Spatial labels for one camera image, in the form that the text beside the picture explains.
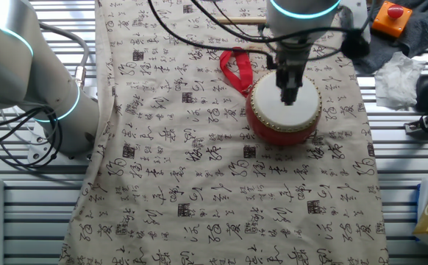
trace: red strap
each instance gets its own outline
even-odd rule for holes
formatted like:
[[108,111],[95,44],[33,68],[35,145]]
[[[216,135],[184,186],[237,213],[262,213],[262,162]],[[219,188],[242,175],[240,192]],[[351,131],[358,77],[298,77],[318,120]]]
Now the red strap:
[[[232,53],[237,60],[238,70],[240,72],[240,78],[238,78],[234,73],[232,73],[227,68],[227,63],[229,62]],[[253,71],[252,64],[250,63],[249,55],[246,52],[231,52],[225,51],[221,54],[221,70],[227,79],[230,81],[232,86],[237,89],[238,92],[242,93],[245,97],[249,95],[250,87],[253,84]]]

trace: wooden stick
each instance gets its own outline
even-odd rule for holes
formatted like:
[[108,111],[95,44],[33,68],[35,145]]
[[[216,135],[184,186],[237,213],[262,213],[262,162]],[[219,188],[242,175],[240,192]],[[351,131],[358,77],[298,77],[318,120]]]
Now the wooden stick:
[[[232,25],[232,23],[230,23],[229,20],[227,20],[227,18],[217,18],[217,20],[219,22],[221,22],[222,24],[226,24],[226,25]],[[234,22],[234,24],[237,25],[259,25],[259,24],[266,24],[266,18],[230,18],[230,20],[232,22]]]

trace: drum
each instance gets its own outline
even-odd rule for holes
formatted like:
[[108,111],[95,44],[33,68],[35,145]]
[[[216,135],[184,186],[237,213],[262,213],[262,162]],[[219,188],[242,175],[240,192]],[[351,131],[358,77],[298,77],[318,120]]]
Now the drum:
[[276,72],[253,85],[246,100],[246,117],[255,135],[270,144],[286,146],[303,143],[315,131],[321,116],[321,94],[308,78],[302,82],[291,106],[281,102]]

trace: white connector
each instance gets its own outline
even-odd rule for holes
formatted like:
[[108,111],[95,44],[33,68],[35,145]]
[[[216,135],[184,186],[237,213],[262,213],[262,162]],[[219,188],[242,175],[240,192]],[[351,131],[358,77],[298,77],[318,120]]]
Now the white connector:
[[85,86],[85,77],[87,75],[87,69],[84,66],[77,66],[75,69],[75,80],[80,89]]

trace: tablecloth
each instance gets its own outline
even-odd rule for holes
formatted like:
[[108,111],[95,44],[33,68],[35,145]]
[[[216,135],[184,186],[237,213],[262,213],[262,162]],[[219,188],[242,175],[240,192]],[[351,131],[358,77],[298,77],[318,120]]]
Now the tablecloth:
[[[189,0],[154,4],[184,38],[250,46]],[[265,15],[263,0],[219,4],[229,15]],[[328,32],[318,42],[339,47],[341,38]],[[315,46],[311,57],[324,52]],[[305,143],[278,147],[252,132],[220,54],[168,35],[147,1],[96,2],[99,137],[60,264],[388,264],[350,60],[307,64],[323,96],[321,120]],[[255,80],[269,72],[264,56],[250,58]],[[229,67],[238,71],[234,60]]]

